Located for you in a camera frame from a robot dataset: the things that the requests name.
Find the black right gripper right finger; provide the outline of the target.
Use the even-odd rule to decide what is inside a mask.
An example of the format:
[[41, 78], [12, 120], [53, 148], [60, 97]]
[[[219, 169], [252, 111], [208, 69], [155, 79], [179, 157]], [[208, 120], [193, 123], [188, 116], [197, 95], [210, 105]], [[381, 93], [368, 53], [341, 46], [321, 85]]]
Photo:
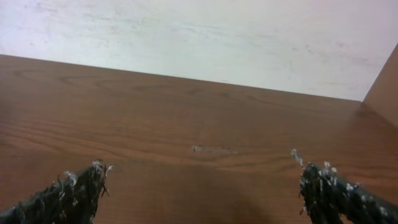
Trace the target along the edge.
[[303, 212], [312, 223], [342, 223], [342, 216], [354, 224], [397, 224], [397, 205], [337, 176], [337, 169], [325, 161], [320, 167], [304, 163], [296, 149], [292, 157], [302, 173], [299, 195], [303, 197]]

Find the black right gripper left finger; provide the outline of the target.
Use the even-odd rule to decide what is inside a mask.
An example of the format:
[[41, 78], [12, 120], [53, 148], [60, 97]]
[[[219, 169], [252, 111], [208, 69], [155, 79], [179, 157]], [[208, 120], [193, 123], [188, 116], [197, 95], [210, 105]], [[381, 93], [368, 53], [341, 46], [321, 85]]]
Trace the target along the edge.
[[108, 195], [105, 185], [113, 166], [95, 160], [92, 165], [57, 179], [50, 187], [1, 212], [1, 224], [92, 224], [99, 199]]

